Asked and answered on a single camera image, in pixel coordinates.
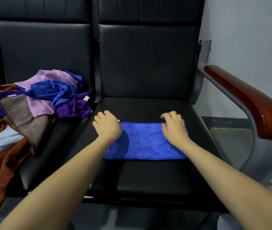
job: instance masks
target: gray metal frame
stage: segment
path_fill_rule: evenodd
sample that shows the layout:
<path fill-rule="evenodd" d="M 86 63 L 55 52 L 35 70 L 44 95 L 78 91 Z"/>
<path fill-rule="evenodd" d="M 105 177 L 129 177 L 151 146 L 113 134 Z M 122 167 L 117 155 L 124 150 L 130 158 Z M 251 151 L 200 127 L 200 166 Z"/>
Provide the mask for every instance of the gray metal frame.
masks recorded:
<path fill-rule="evenodd" d="M 197 100 L 200 93 L 199 87 L 202 87 L 203 78 L 206 77 L 222 93 L 224 93 L 230 100 L 232 100 L 240 109 L 245 112 L 252 123 L 253 145 L 251 154 L 239 170 L 254 180 L 261 182 L 272 170 L 272 140 L 259 138 L 257 135 L 257 127 L 250 110 L 240 100 L 238 100 L 237 97 L 222 87 L 204 71 L 204 67 L 206 65 L 206 62 L 203 61 L 198 64 L 196 76 L 199 76 L 199 78 L 195 79 L 195 81 L 198 83 L 194 83 L 194 93 L 192 93 L 191 97 L 193 97 L 193 101 Z"/>

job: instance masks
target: white wall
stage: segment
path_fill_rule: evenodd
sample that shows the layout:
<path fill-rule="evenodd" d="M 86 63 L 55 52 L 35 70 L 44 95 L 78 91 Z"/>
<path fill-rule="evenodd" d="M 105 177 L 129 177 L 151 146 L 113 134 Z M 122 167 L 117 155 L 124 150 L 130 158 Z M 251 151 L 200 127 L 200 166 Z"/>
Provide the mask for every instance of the white wall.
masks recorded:
<path fill-rule="evenodd" d="M 201 39 L 212 40 L 208 64 L 272 98 L 272 0 L 206 0 Z M 206 79 L 195 109 L 201 116 L 246 118 Z"/>

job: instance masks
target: left hand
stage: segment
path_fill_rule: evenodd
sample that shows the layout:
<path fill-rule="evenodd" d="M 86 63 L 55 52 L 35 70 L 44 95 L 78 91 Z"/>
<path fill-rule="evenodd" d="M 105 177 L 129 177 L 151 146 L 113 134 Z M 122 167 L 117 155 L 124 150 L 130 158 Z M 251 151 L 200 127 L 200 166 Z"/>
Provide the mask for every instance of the left hand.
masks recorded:
<path fill-rule="evenodd" d="M 122 134 L 122 127 L 118 119 L 108 110 L 99 112 L 92 122 L 99 137 L 105 139 L 109 143 L 114 143 Z"/>

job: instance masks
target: wooden armrest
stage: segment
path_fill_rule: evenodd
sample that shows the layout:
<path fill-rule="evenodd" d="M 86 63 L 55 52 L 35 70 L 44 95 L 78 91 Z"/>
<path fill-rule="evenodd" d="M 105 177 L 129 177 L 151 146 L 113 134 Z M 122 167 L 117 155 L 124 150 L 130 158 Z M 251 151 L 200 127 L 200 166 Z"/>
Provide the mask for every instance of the wooden armrest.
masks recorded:
<path fill-rule="evenodd" d="M 204 71 L 249 109 L 257 135 L 272 139 L 272 99 L 218 66 L 206 65 Z"/>

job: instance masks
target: forearm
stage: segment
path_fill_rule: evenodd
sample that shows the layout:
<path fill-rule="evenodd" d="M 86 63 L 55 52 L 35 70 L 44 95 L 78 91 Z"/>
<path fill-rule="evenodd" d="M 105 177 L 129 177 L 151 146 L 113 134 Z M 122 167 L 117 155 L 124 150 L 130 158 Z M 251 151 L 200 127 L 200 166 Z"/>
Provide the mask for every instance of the forearm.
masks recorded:
<path fill-rule="evenodd" d="M 245 230 L 272 229 L 272 192 L 194 142 L 180 147 Z"/>
<path fill-rule="evenodd" d="M 0 230 L 66 229 L 109 146 L 98 137 L 25 197 Z"/>

